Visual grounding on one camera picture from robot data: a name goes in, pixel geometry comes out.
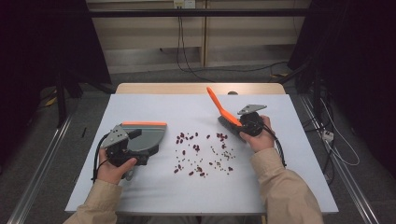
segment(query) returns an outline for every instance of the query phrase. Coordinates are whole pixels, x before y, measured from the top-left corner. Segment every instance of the person's right hand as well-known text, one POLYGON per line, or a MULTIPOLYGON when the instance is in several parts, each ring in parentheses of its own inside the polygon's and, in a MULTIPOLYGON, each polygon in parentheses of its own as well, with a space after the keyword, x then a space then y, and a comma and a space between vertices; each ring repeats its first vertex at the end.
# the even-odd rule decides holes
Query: person's right hand
MULTIPOLYGON (((261 115, 262 121, 264 121, 264 124, 268 126, 268 128, 271 129, 271 121, 270 118, 261 115)), ((261 150, 265 150, 270 147, 274 147, 274 138, 271 134, 269 134, 267 131, 262 130, 262 132, 257 135, 257 136, 250 136, 247 133, 242 133, 240 132, 239 135, 250 144, 250 147, 253 149, 254 152, 258 152, 261 150)))

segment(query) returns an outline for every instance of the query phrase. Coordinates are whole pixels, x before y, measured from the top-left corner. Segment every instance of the orange brush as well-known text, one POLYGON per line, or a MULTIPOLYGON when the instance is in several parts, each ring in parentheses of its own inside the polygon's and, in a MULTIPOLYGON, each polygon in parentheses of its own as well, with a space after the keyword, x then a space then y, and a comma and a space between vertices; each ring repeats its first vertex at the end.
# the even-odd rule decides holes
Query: orange brush
POLYGON ((230 112, 228 112, 221 106, 220 101, 218 100, 218 97, 216 97, 216 95, 212 91, 212 89, 210 89, 210 87, 206 87, 206 89, 207 89, 207 92, 209 93, 210 98, 212 98, 213 103, 215 103, 216 107, 218 108, 220 114, 225 119, 227 119, 230 123, 232 123, 238 127, 242 127, 241 122, 239 122, 239 120, 236 117, 234 117, 230 112))

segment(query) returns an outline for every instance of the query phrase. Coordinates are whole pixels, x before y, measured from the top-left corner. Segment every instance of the forearm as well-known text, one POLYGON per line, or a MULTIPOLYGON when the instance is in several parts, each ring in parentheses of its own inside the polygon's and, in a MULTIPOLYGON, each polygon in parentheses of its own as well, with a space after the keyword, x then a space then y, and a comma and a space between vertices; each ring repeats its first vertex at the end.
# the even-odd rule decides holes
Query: forearm
POLYGON ((65 223, 116 223, 120 195, 120 186, 96 180, 85 203, 65 223))
POLYGON ((269 223, 323 222, 314 194, 296 173, 283 167, 274 148, 257 152, 251 162, 269 223))

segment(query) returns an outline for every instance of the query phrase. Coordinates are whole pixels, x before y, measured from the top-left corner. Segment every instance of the floor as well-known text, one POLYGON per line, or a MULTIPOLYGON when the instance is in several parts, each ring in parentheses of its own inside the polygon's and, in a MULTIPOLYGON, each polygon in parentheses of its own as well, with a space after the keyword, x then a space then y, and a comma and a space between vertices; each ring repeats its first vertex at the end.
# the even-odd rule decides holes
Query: floor
MULTIPOLYGON (((241 55, 240 58, 235 56, 235 49, 228 53, 226 53, 227 49, 219 49, 219 51, 222 53, 217 57, 218 60, 213 62, 213 66, 226 66, 221 68, 232 71, 205 70, 198 72, 196 71, 199 68, 198 49, 186 49, 189 64, 193 68, 192 70, 196 71, 195 75, 197 76, 178 69, 179 66, 184 69, 188 68, 185 63, 177 65, 176 49, 153 49, 145 52, 109 51, 105 52, 105 56, 115 87, 121 82, 130 81, 205 81, 202 78, 225 82, 267 82, 276 80, 276 77, 271 76, 272 74, 284 74, 290 71, 285 64, 266 67, 265 65, 270 64, 268 63, 270 60, 266 56, 256 58, 254 55, 260 55, 260 51, 257 49, 253 50, 250 55, 257 60, 252 61, 246 60, 249 49, 240 49, 238 51, 238 54, 241 55), (240 72, 241 70, 250 70, 250 72, 240 72)), ((274 61, 282 62, 288 59, 287 50, 280 52, 274 61)), ((64 134, 64 140, 57 147, 56 153, 52 155, 53 160, 47 164, 48 169, 40 183, 33 180, 32 176, 36 176, 35 171, 44 155, 47 155, 47 149, 52 144, 52 137, 56 133, 58 121, 56 105, 39 107, 32 121, 26 127, 26 135, 23 137, 17 153, 5 165, 3 174, 0 175, 0 210, 2 211, 0 223, 6 223, 11 215, 15 214, 13 212, 19 204, 21 196, 31 184, 37 184, 38 189, 30 194, 34 200, 31 203, 23 204, 24 208, 21 210, 25 209, 27 213, 21 217, 19 223, 24 221, 26 223, 62 223, 70 216, 64 212, 64 207, 91 147, 109 98, 107 94, 91 86, 85 84, 81 84, 81 86, 84 89, 81 99, 67 98, 66 100, 68 111, 75 112, 64 134)), ((305 121, 309 120, 309 116, 301 102, 301 94, 297 94, 292 81, 284 87, 294 103, 302 125, 304 125, 305 121)), ((45 89, 42 94, 46 95, 52 90, 52 88, 45 89)), ((396 214, 394 213, 396 210, 396 180, 372 157, 364 141, 352 132, 352 127, 348 124, 342 111, 337 109, 335 103, 332 103, 332 109, 336 127, 360 156, 361 163, 357 166, 348 166, 348 170, 373 208, 377 222, 372 223, 396 223, 396 214)), ((312 124, 305 127, 306 130, 312 128, 312 124)), ((307 132, 306 134, 319 164, 323 167, 327 157, 318 138, 318 133, 307 132)), ((356 161, 356 155, 338 133, 335 143, 344 160, 356 161)), ((339 171, 333 170, 329 165, 325 174, 328 177, 334 176, 330 189, 340 210, 337 214, 325 216, 325 223, 370 223, 358 210, 351 191, 346 187, 346 182, 339 171)), ((129 217, 120 216, 119 223, 126 223, 128 220, 129 217)))

